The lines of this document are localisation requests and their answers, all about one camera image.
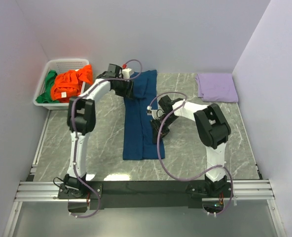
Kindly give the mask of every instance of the plastic basket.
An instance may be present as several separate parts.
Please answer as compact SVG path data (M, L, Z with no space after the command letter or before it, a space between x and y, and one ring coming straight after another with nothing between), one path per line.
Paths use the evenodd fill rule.
M49 61L44 68L41 78L39 79L36 93L34 95L33 103L36 106L43 106L49 110L67 110L68 105L69 105L68 103L40 104L36 102L37 97L45 92L45 78L50 70L55 70L57 74L59 75L69 70L77 70L77 69L83 68L84 66L88 64L89 64L88 60L79 59L79 58L55 59L55 60ZM81 93L83 93L85 90L85 84L86 84L85 82L82 84Z

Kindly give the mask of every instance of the purple towel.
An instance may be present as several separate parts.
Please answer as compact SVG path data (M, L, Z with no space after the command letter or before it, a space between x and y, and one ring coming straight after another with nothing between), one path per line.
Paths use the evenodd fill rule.
M230 73L199 73L195 76L198 97L207 102L237 103L238 95Z

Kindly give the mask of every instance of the marble tabletop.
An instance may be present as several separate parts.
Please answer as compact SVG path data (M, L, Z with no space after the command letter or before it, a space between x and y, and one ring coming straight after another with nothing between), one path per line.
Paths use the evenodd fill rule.
M197 97L195 74L158 74L157 93L180 91L188 101ZM225 150L226 166L234 179L259 179L257 166L247 138L238 105L218 103L230 127ZM123 160L125 107L123 98L108 93L96 104L96 126L87 149L87 180L170 180L158 160ZM63 178L67 172L71 138L66 124L67 111L51 111L34 181ZM164 138L167 169L178 177L192 177L206 169L206 149L201 143L195 122L178 118Z

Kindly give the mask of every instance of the white wall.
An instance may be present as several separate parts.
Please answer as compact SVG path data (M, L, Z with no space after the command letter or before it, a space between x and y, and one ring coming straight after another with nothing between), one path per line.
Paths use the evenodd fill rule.
M271 0L233 74L255 158L292 237L292 1Z
M232 72L269 0L17 0L50 59Z
M32 99L46 61L17 3L0 0L0 236L45 120Z

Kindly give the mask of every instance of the cable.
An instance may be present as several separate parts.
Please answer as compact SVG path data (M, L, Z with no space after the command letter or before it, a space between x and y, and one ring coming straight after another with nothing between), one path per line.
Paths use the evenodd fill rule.
M233 190L234 190L234 189L233 189L233 179L232 179L232 176L231 176L229 170L228 170L225 166L220 165L220 164L218 164L218 165L214 165L214 166L212 166L212 167L210 167L210 168L204 170L204 171L201 172L200 174L198 174L198 175L196 175L196 176L193 176L193 177L191 177L191 178L179 178L179 177L176 177L176 176L174 176L173 174L171 174L171 173L167 170L167 168L165 167L164 163L162 162L162 158L161 158L161 155L160 155L160 148L159 148L160 134L161 134L162 128L163 128L163 126L164 126L166 120L168 119L168 117L169 117L170 115L172 115L175 111L177 111L178 109L182 108L182 107L185 105L185 101L186 101L186 99L187 99L187 96L186 96L184 93L181 93L181 92L165 92L165 93L162 93L162 94L156 96L156 97L151 101L151 103L150 103L150 105L149 105L149 106L151 106L151 104L152 104L152 103L155 101L155 99L157 99L159 96L161 96L161 95L163 95L163 94L169 94L169 93L176 93L176 94L184 95L184 96L185 96L185 100L183 101L183 103L182 103L180 106L176 107L174 110L172 110L171 112L169 112L169 113L165 116L165 118L163 119L163 121L161 122L161 125L160 125L160 128L159 128L159 131L158 131L158 135L157 135L157 154L158 154L158 159L159 159L159 162L160 162L160 164L161 164L161 167L164 169L164 171L165 171L165 172L166 172L171 178L173 178L173 179L175 179L175 180L178 180L178 181L182 181L182 182L188 182L188 181L195 180L195 179L199 178L200 176L202 176L203 174L206 174L207 172L209 172L209 171L212 170L212 169L215 169L215 168L223 168L223 169L226 171L226 173L228 174L229 178L230 178L231 192L230 192L230 198L229 198L228 204L224 207L224 209L223 209L222 211L220 211L220 212L217 213L216 215L222 214L222 213L223 213L224 211L226 211L227 208L229 207L229 205L230 205L230 203L231 203L231 200L232 200L232 198L233 198L233 194L234 194L234 193L233 193Z
M55 177L54 179L53 179L53 184L55 184L58 188L60 188L60 186L58 185L58 184L56 184L55 183L55 179L58 179L58 180L60 180L60 181L62 181L62 182L64 182L61 178L59 178L59 177Z
M142 63L137 60L137 59L131 59L129 61L127 61L124 65L126 66L126 64L128 64L129 62L132 62L132 61L136 61L140 64L141 66L141 71L134 77L132 78L129 78L129 79L125 79L125 80L133 80L137 77L140 76L140 74L142 73L142 70L143 70L143 66L142 66ZM76 136L75 136L75 146L74 146L74 153L73 153L73 171L75 173L75 176L77 177L77 179L79 180L79 182L81 182L85 187L87 187L90 191L92 191L98 198L98 207L97 209L89 214L89 215L86 215L86 216L78 216L74 213L70 213L72 216L76 217L76 218L87 218L87 217L91 217L93 215L95 215L99 209L100 209L100 206L101 206L101 199L100 199L100 195L97 193L97 191L95 191L93 188L91 188L89 185L87 185L81 178L80 176L78 175L77 173L77 168L76 168L76 158L77 158L77 141L79 139L79 136L81 133L78 134L78 131L77 131L77 128L76 128L76 123L75 123L75 112L76 112L76 103L78 100L86 97L89 93L91 93L92 91L94 91L98 85L100 85L101 83L104 83L106 81L110 81L110 80L124 80L124 79L120 79L120 78L108 78L108 79L105 79L105 80L102 80L100 81L99 83L96 83L96 84L93 84L91 87L89 87L89 89L82 95L82 96L78 96L74 101L73 101L73 104L72 104L72 116L71 116L71 121L72 121L72 126L73 126L73 130L74 132L76 133Z

